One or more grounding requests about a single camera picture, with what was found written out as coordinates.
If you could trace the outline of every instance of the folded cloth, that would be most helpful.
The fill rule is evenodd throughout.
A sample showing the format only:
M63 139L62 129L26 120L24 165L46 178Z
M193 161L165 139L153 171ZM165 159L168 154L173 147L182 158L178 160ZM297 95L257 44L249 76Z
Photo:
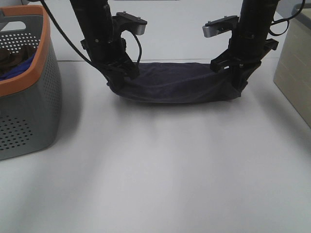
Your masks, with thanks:
M26 71L31 65L35 52L36 49L29 45L22 46L17 53L11 53L7 49L0 49L0 80L15 77Z
M6 80L6 79L10 79L10 78L14 78L17 75L20 75L20 74L24 73L30 67L31 63L33 62L34 57L35 57L35 54L33 54L25 62L21 63L20 65L18 65L17 67L13 68L9 72L1 75L0 76L0 81L1 80Z
M125 79L117 95L149 103L202 103L241 96L231 84L230 69L214 73L209 64L141 63L140 76Z

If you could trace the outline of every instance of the gray laundry basket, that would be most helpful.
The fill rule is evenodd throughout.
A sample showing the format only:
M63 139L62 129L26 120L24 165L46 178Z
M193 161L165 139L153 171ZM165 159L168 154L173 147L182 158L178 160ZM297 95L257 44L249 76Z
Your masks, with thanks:
M26 28L0 31L0 48L37 48L27 71L0 81L0 160L51 145L61 113L61 80L50 38L50 20L41 6L0 8L0 22L22 21Z

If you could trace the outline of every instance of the blue cloth in basket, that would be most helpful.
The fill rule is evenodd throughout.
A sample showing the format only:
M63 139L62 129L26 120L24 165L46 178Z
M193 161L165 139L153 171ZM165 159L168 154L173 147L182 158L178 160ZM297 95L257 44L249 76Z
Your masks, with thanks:
M0 81L7 80L16 77L17 75L20 75L24 73L28 68L30 67L31 63L33 62L33 59L35 57L35 53L29 57L26 61L21 63L19 66L13 68L9 72L3 74L0 76Z

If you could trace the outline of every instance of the beige box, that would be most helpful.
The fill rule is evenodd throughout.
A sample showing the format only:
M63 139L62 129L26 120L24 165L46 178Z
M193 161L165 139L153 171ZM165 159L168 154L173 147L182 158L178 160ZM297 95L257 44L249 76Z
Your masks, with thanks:
M311 4L291 20L274 82L311 127Z

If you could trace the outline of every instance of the black cable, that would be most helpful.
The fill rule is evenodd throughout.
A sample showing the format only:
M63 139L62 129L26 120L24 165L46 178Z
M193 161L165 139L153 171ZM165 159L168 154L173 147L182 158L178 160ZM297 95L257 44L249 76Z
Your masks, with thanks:
M44 9L46 10L46 12L48 13L50 19L52 20L53 24L55 25L55 27L57 28L57 30L59 31L59 33L61 33L61 35L63 36L63 38L67 41L67 43L73 48L73 50L75 50L75 52L83 59L85 60L87 63L89 63L91 66L93 66L94 68L97 68L96 65L94 65L89 59L87 59L87 57L85 57L79 50L77 47L75 47L75 45L72 43L72 41L68 38L68 36L64 33L64 31L61 29L61 27L59 26L59 24L57 23L56 19L54 18L52 12L50 11L49 7L47 6L47 4L45 3L44 0L40 0L42 6L44 7Z
M138 47L139 47L139 56L138 56L138 59L137 59L137 66L139 66L139 63L140 63L140 60L141 60L141 55L142 55L142 47L141 47L140 41L138 40L138 37L133 32L131 32L131 34L135 38L135 40L136 40L136 42L138 44Z
M279 35L283 35L284 33L286 33L288 28L289 28L289 26L290 26L290 20L295 18L295 17L297 17L302 12L303 8L305 7L305 4L306 4L306 0L302 0L302 3L301 3L299 11L296 14L294 14L293 16L288 17L288 18L279 19L277 21L273 20L273 23L271 24L271 26L279 24L279 23L287 22L287 27L286 27L286 30L283 33L280 33L280 34L276 34L276 33L272 32L272 30L270 29L269 30L269 34L272 35L272 36L279 36Z

